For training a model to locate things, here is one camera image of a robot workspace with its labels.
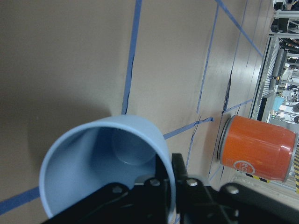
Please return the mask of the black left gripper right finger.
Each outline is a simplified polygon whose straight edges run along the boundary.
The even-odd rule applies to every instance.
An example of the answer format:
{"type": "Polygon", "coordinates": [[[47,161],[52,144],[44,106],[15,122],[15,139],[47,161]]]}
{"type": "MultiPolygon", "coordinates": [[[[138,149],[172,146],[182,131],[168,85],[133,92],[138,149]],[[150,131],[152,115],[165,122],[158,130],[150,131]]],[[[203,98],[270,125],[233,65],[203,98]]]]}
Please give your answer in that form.
{"type": "Polygon", "coordinates": [[[182,224],[297,224],[299,212],[238,183],[214,190],[188,175],[182,154],[171,156],[176,210],[182,224]]]}

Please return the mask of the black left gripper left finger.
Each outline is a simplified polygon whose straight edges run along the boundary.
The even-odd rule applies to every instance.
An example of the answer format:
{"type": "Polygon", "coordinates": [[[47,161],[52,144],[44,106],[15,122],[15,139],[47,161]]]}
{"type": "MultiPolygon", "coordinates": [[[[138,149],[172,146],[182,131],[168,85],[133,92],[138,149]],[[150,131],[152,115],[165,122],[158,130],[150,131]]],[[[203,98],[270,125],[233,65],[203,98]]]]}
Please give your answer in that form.
{"type": "Polygon", "coordinates": [[[175,202],[174,178],[159,154],[153,172],[132,187],[116,181],[99,185],[51,215],[46,224],[166,224],[175,202]]]}

